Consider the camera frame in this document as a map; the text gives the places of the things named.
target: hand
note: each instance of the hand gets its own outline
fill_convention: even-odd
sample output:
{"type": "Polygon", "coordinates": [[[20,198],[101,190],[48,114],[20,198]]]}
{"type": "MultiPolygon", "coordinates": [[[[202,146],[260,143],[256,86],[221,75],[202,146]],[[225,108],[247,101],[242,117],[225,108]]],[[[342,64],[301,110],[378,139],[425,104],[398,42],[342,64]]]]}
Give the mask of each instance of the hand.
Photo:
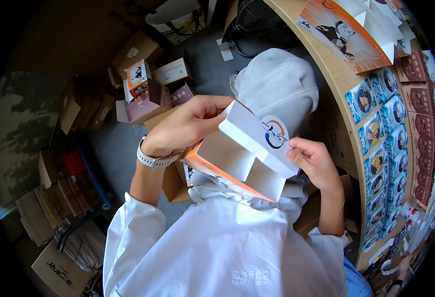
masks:
{"type": "Polygon", "coordinates": [[[286,157],[302,168],[322,194],[344,195],[338,171],[323,143],[294,137],[288,144],[293,150],[288,150],[286,157]]]}
{"type": "Polygon", "coordinates": [[[226,118],[220,113],[234,101],[230,96],[196,95],[151,129],[141,150],[158,158],[186,148],[217,132],[226,118]]]}
{"type": "Polygon", "coordinates": [[[411,254],[405,256],[399,263],[399,276],[398,279],[404,280],[407,275],[407,270],[409,270],[409,263],[411,262],[411,254]]]}

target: light blue jeans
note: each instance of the light blue jeans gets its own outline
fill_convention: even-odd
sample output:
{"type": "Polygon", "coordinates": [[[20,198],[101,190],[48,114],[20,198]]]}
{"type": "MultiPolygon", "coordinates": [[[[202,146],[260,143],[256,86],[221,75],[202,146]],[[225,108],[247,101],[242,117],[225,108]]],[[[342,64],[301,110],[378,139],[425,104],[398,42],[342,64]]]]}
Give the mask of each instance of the light blue jeans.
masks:
{"type": "Polygon", "coordinates": [[[346,287],[348,297],[370,297],[373,294],[371,286],[361,273],[356,270],[351,261],[345,257],[343,261],[346,272],[346,287]]]}

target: shopping bag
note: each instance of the shopping bag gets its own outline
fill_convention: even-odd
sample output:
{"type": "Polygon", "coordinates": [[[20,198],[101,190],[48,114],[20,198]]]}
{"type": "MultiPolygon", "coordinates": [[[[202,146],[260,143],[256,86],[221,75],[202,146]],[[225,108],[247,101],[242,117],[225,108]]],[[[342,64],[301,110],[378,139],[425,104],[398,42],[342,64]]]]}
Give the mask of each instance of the shopping bag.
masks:
{"type": "Polygon", "coordinates": [[[206,26],[203,7],[196,0],[168,0],[156,9],[155,14],[149,13],[145,21],[173,45],[206,26]]]}

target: open cardboard box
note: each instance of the open cardboard box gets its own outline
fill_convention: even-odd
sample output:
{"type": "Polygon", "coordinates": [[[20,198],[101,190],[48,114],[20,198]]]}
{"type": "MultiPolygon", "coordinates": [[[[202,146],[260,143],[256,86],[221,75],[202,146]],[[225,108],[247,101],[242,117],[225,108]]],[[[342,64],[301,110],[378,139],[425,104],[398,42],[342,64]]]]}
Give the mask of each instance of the open cardboard box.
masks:
{"type": "Polygon", "coordinates": [[[219,131],[182,161],[235,193],[277,202],[286,179],[300,170],[285,157],[290,149],[285,125],[274,116],[260,121],[237,100],[223,114],[219,131]]]}

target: wall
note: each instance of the wall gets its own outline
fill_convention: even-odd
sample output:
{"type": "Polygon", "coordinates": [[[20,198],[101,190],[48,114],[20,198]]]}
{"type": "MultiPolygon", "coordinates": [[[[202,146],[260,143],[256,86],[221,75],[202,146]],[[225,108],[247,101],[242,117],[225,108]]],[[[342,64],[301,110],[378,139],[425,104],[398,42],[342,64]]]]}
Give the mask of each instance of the wall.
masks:
{"type": "Polygon", "coordinates": [[[12,72],[0,79],[0,205],[39,185],[39,150],[50,144],[71,77],[12,72]]]}

